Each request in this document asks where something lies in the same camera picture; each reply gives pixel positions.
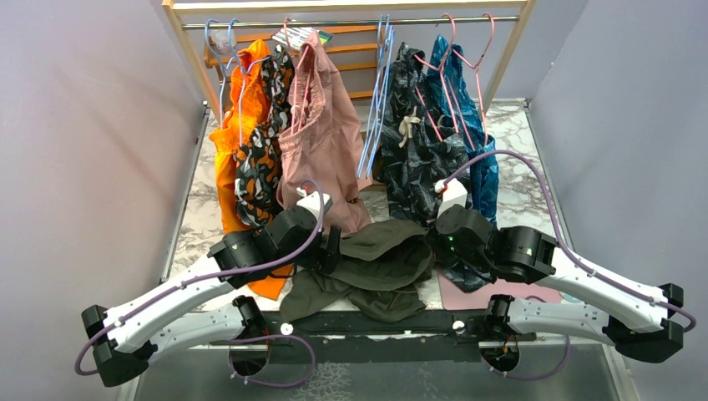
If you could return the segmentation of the olive green shorts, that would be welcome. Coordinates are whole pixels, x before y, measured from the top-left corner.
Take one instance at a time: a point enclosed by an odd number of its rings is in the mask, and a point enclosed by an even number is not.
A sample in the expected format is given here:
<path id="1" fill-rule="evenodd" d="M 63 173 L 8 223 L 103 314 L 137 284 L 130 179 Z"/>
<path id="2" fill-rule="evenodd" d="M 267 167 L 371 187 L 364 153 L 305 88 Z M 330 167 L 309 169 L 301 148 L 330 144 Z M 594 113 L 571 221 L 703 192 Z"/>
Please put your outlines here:
<path id="1" fill-rule="evenodd" d="M 346 299 L 379 322 L 400 322 L 424 311 L 417 285 L 432 277 L 435 255 L 428 229 L 413 221 L 371 223 L 341 240 L 332 272 L 303 269 L 280 304 L 283 319 L 309 317 Z"/>

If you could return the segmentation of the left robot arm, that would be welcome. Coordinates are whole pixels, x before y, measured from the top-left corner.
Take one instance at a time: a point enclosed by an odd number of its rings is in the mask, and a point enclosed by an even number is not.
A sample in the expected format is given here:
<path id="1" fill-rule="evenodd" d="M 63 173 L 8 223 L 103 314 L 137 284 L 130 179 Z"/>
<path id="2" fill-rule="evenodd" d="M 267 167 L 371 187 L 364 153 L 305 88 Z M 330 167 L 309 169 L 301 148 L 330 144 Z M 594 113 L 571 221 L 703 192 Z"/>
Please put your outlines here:
<path id="1" fill-rule="evenodd" d="M 342 231 L 325 231 L 319 213 L 296 206 L 270 224 L 223 237 L 188 270 L 117 307 L 93 305 L 81 313 L 88 343 L 74 369 L 92 353 L 107 388 L 137 378 L 151 363 L 182 349 L 212 342 L 264 343 L 274 338 L 251 296 L 239 295 L 212 312 L 195 309 L 214 298 L 265 278 L 290 264 L 332 272 L 341 261 Z"/>

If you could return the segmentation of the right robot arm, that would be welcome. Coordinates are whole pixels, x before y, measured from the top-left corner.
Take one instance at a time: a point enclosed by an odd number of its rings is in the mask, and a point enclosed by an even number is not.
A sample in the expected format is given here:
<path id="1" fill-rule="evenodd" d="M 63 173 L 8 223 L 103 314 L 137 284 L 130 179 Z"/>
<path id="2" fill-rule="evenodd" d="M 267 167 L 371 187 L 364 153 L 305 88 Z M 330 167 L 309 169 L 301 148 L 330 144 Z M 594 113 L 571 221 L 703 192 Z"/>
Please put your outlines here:
<path id="1" fill-rule="evenodd" d="M 663 363 L 684 346 L 684 330 L 672 321 L 683 290 L 668 283 L 646 286 L 583 261 L 552 236 L 527 226 L 495 228 L 478 211 L 460 205 L 439 214 L 437 250 L 506 282 L 546 287 L 578 303 L 539 303 L 491 296 L 483 333 L 494 340 L 529 333 L 586 338 L 644 363 Z"/>

